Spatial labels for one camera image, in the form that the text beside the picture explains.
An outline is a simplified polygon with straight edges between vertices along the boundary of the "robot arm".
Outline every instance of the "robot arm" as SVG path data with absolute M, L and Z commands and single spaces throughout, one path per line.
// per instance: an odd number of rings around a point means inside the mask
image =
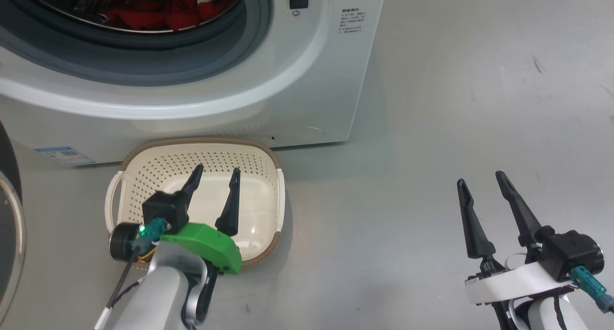
M 187 209 L 201 175 L 199 165 L 182 190 L 172 195 L 156 192 L 143 203 L 144 224 L 119 224 L 111 234 L 111 256 L 127 262 L 128 268 L 135 252 L 159 239 L 147 276 L 119 317 L 115 330 L 194 330 L 207 315 L 217 276 L 239 273 L 241 254 L 230 237 L 238 231 L 241 171 L 235 168 L 230 178 L 230 194 L 215 221 L 217 230 L 206 224 L 189 223 Z M 112 295 L 94 330 L 104 328 L 110 311 L 124 293 Z
M 498 171 L 496 177 L 516 220 L 520 232 L 518 242 L 527 249 L 525 265 L 510 271 L 497 262 L 495 247 L 486 238 L 473 210 L 469 188 L 463 179 L 459 180 L 467 256 L 482 259 L 480 272 L 465 281 L 469 300 L 478 305 L 492 305 L 503 330 L 565 330 L 567 326 L 585 329 L 573 306 L 563 297 L 574 288 L 586 291 L 603 313 L 614 313 L 614 299 L 593 276 L 603 271 L 603 252 L 599 245 L 575 230 L 556 234 L 552 227 L 542 226 L 507 175 Z M 514 301 L 523 297 L 532 299 L 528 307 L 515 309 Z M 517 317 L 519 310 L 526 321 Z

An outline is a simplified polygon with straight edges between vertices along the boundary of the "white washing machine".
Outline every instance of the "white washing machine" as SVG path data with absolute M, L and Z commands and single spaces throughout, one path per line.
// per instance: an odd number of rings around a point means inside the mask
M 151 32 L 0 0 L 0 121 L 65 165 L 170 137 L 344 141 L 382 2 L 237 0 L 210 22 Z

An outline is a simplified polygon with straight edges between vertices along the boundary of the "white laundry basket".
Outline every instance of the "white laundry basket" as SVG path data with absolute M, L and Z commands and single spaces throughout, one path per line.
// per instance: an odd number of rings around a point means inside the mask
M 130 153 L 109 184 L 105 201 L 107 230 L 112 232 L 116 223 L 143 223 L 143 202 L 158 190 L 180 190 L 198 164 L 204 165 L 204 171 L 188 209 L 190 222 L 213 227 L 224 209 L 232 171 L 239 168 L 239 232 L 232 239 L 241 252 L 243 267 L 261 262 L 279 241 L 285 183 L 273 151 L 257 142 L 180 138 L 142 145 Z M 115 223 L 112 208 L 120 181 Z

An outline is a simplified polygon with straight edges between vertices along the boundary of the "gray floor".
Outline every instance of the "gray floor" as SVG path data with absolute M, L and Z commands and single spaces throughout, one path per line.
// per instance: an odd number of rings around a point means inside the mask
M 465 299 L 478 262 L 465 255 L 455 186 L 467 180 L 504 260 L 521 250 L 496 170 L 543 224 L 589 234 L 608 257 L 612 12 L 612 0 L 386 0 L 351 140 L 278 151 L 281 241 L 219 280 L 201 328 L 497 328 L 491 308 Z M 92 328 L 122 267 L 103 220 L 117 166 L 17 154 L 28 254 L 2 328 Z M 613 271 L 599 276 L 612 288 Z M 571 299 L 590 329 L 612 327 L 587 296 Z

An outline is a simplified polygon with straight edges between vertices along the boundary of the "red clothing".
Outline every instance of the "red clothing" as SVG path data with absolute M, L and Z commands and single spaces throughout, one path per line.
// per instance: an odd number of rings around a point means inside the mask
M 107 0 L 94 5 L 110 26 L 133 30 L 181 30 L 215 18 L 235 0 Z

